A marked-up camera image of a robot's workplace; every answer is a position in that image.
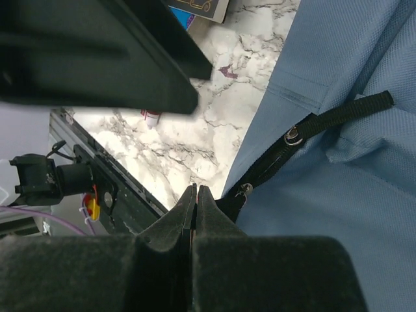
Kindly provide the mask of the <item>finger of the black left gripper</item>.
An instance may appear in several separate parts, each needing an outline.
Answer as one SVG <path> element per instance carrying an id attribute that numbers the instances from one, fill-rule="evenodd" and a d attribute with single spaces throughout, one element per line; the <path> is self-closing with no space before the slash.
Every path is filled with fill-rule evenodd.
<path id="1" fill-rule="evenodd" d="M 192 114 L 212 64 L 161 1 L 2 1 L 1 100 Z"/>

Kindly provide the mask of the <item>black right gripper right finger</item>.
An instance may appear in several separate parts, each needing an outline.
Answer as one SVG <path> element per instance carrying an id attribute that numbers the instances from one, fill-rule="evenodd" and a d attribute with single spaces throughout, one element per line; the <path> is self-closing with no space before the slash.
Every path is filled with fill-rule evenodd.
<path id="1" fill-rule="evenodd" d="M 366 311 L 354 266 L 330 237 L 245 235 L 198 191 L 192 243 L 195 311 Z"/>

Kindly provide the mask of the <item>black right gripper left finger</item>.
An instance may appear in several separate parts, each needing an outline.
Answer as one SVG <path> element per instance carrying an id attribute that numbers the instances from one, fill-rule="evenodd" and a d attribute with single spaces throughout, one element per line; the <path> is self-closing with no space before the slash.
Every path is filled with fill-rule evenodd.
<path id="1" fill-rule="evenodd" d="M 142 233 L 1 240 L 2 311 L 189 311 L 195 185 Z"/>

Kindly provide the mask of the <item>blue backpack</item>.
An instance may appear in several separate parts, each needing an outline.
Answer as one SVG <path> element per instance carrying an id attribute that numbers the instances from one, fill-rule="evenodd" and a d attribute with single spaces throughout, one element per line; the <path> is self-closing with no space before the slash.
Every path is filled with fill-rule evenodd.
<path id="1" fill-rule="evenodd" d="M 306 117 L 384 91 L 391 109 L 310 138 L 248 196 L 237 225 L 333 237 L 370 311 L 414 311 L 414 1 L 302 1 L 224 191 Z"/>

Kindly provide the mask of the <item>red white glue stick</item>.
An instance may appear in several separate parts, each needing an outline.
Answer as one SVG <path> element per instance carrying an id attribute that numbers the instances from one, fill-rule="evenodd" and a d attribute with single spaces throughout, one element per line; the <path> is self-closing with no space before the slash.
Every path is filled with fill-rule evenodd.
<path id="1" fill-rule="evenodd" d="M 148 129 L 153 129 L 159 124 L 161 113 L 145 109 L 142 109 L 140 113 L 143 116 Z"/>

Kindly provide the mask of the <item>black paperback book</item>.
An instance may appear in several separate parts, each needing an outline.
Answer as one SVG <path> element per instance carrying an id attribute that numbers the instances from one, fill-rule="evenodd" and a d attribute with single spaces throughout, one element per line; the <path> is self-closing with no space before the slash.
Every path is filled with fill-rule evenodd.
<path id="1" fill-rule="evenodd" d="M 229 6 L 229 0 L 167 0 L 172 8 L 188 12 L 215 23 L 223 23 Z"/>

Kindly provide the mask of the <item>black mounting base plate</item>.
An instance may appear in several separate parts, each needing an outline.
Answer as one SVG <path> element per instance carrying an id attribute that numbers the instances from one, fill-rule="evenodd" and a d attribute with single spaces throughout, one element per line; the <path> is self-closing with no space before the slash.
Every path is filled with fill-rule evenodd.
<path id="1" fill-rule="evenodd" d="M 64 109 L 51 112 L 50 131 L 66 141 L 66 149 L 78 162 L 92 167 L 101 206 L 99 221 L 108 233 L 140 233 L 168 212 Z"/>

